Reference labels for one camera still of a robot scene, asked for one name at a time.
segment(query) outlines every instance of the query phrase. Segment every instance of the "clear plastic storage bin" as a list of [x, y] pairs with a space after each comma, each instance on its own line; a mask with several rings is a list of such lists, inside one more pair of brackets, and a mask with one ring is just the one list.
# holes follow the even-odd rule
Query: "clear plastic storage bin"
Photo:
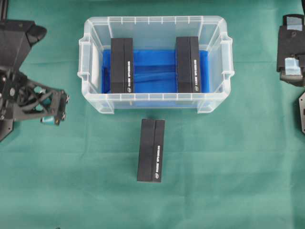
[[[103, 51], [110, 49], [111, 38], [132, 37], [134, 50], [174, 50], [177, 36], [198, 36], [199, 49], [208, 51], [208, 93], [101, 93]], [[103, 114], [134, 108], [196, 108], [209, 113], [231, 91], [232, 39], [218, 16], [94, 17], [85, 22], [79, 45], [81, 92]]]

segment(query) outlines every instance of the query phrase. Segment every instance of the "screw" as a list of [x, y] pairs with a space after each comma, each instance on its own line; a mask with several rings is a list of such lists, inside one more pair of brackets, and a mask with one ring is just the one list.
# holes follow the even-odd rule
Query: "screw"
[[12, 88], [10, 89], [10, 96], [13, 97], [14, 95], [15, 95], [15, 88], [12, 87]]
[[62, 117], [61, 117], [61, 119], [64, 121], [65, 119], [66, 119], [66, 113], [64, 112], [64, 113], [62, 113]]

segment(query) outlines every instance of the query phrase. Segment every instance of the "black metal bracket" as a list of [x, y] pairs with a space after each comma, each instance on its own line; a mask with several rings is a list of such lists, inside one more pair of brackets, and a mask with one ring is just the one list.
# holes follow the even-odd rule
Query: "black metal bracket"
[[277, 71], [280, 72], [280, 80], [294, 86], [305, 86], [304, 15], [283, 17], [278, 34]]
[[[6, 17], [7, 0], [0, 0], [1, 18]], [[0, 141], [15, 121], [40, 118], [42, 123], [59, 125], [65, 120], [69, 96], [28, 79], [19, 71], [33, 45], [47, 30], [33, 21], [0, 20]]]
[[8, 0], [0, 0], [0, 20], [4, 20], [8, 13]]
[[305, 93], [299, 98], [302, 132], [305, 134]]

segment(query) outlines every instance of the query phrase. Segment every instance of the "green cloth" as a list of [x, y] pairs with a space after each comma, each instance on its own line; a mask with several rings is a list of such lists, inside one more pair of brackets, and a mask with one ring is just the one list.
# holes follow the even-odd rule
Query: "green cloth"
[[[297, 98], [279, 81], [282, 16], [300, 0], [11, 0], [9, 19], [48, 29], [21, 70], [64, 89], [59, 127], [15, 124], [0, 144], [4, 229], [303, 229], [305, 135]], [[92, 16], [219, 15], [233, 38], [230, 96], [196, 110], [98, 113], [81, 94], [79, 46]], [[165, 119], [161, 184], [136, 182], [142, 118]]]

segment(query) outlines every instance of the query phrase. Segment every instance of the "black box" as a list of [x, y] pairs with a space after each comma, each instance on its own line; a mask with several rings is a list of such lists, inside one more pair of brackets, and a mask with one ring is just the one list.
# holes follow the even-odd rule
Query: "black box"
[[132, 38], [124, 38], [124, 89], [133, 93], [133, 45]]
[[178, 93], [191, 93], [191, 52], [190, 38], [176, 38], [176, 71]]
[[124, 38], [111, 38], [111, 93], [124, 93]]
[[164, 120], [142, 120], [137, 181], [161, 182], [164, 128]]
[[198, 37], [190, 37], [192, 92], [201, 93]]

